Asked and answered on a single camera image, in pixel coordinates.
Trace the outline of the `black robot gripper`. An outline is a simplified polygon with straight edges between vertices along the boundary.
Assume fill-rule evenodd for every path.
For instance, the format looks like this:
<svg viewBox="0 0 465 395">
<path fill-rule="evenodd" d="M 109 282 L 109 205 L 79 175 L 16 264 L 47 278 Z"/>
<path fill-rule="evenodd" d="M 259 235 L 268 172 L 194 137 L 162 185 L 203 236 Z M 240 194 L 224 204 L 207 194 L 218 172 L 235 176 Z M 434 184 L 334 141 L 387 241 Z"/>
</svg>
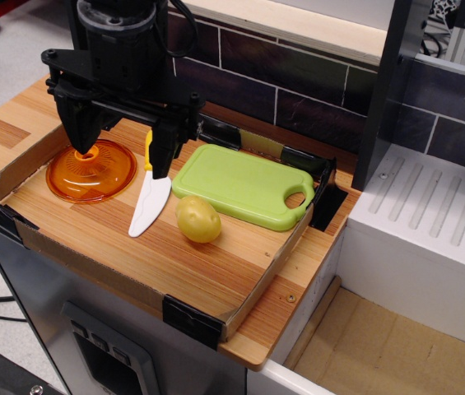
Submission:
<svg viewBox="0 0 465 395">
<path fill-rule="evenodd" d="M 100 131 L 121 118 L 153 126 L 153 179 L 169 175 L 172 161 L 197 138 L 204 99 L 174 76 L 169 60 L 188 56 L 198 26 L 182 1 L 173 6 L 192 31 L 182 49 L 170 50 L 167 1 L 72 1 L 73 49 L 47 49 L 48 92 L 72 147 L 86 154 Z"/>
</svg>

